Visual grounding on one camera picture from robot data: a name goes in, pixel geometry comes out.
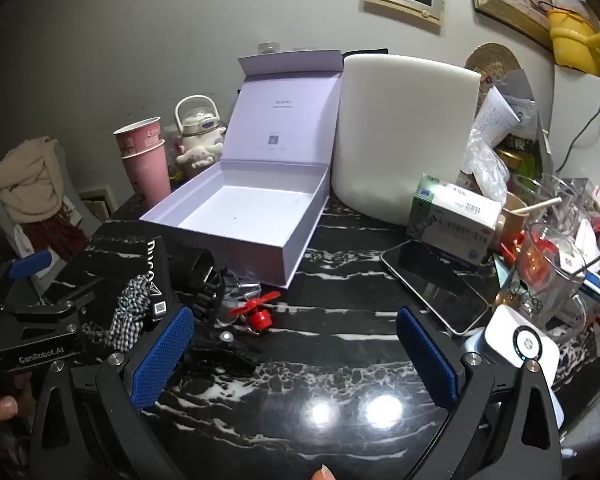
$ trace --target beige scarf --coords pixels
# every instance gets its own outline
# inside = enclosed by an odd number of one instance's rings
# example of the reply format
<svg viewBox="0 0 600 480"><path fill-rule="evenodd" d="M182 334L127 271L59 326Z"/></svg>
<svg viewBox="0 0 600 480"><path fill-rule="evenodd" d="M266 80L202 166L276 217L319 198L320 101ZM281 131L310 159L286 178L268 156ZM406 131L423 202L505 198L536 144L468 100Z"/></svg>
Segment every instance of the beige scarf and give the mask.
<svg viewBox="0 0 600 480"><path fill-rule="evenodd" d="M40 222L62 206L64 182L55 139L25 140L0 162L0 199L16 224Z"/></svg>

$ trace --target smartphone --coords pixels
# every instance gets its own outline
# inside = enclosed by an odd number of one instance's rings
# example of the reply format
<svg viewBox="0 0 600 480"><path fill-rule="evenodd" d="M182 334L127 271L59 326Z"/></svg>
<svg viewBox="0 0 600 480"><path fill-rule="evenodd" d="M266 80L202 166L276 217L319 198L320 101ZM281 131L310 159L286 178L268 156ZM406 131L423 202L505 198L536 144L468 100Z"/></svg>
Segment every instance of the smartphone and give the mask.
<svg viewBox="0 0 600 480"><path fill-rule="evenodd" d="M477 326L500 290L493 260L469 272L418 240L385 251L380 261L455 335Z"/></svg>

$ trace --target metal screw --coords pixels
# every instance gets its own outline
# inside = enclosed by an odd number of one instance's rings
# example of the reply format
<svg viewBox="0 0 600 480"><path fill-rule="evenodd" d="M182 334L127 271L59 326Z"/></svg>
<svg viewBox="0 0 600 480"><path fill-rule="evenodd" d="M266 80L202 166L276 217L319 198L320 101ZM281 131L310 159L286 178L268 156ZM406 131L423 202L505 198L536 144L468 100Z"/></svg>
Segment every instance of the metal screw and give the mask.
<svg viewBox="0 0 600 480"><path fill-rule="evenodd" d="M530 372L539 372L540 371L540 365L538 364L538 361L533 361L533 359L531 359L529 361L525 361L525 366L526 366L526 369L529 370Z"/></svg>
<svg viewBox="0 0 600 480"><path fill-rule="evenodd" d="M124 360L124 354L116 352L115 354L111 354L109 356L109 358L107 359L107 363L109 363L111 366L120 366L124 362Z"/></svg>
<svg viewBox="0 0 600 480"><path fill-rule="evenodd" d="M465 356L465 360L471 366L478 366L482 363L482 356L476 352L467 352Z"/></svg>
<svg viewBox="0 0 600 480"><path fill-rule="evenodd" d="M64 368L64 361L53 361L50 368L52 372L60 372Z"/></svg>

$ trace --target gold frame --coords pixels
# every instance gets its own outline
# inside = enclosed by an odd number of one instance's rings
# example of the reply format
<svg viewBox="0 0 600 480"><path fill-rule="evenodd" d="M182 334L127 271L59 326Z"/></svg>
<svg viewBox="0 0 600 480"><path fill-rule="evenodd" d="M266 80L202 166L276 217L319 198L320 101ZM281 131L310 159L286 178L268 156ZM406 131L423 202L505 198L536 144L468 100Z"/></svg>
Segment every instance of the gold frame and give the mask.
<svg viewBox="0 0 600 480"><path fill-rule="evenodd" d="M509 25L550 52L553 51L549 29L503 0L474 0L474 7L477 12Z"/></svg>

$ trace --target blue gripper pad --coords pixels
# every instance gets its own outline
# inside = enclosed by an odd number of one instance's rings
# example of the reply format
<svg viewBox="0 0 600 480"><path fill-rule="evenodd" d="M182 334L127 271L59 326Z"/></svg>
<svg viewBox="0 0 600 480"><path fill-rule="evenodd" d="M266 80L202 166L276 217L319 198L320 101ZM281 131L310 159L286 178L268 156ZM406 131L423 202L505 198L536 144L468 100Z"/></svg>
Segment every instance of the blue gripper pad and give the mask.
<svg viewBox="0 0 600 480"><path fill-rule="evenodd" d="M436 406L452 410L458 402L458 378L420 322L406 307L395 320L398 339Z"/></svg>
<svg viewBox="0 0 600 480"><path fill-rule="evenodd" d="M136 368L131 402L138 412L153 406L193 334L193 314L181 308Z"/></svg>
<svg viewBox="0 0 600 480"><path fill-rule="evenodd" d="M51 253L49 251L38 251L30 254L21 260L16 260L11 264L9 269L9 277L12 280L22 280L46 269L51 265Z"/></svg>

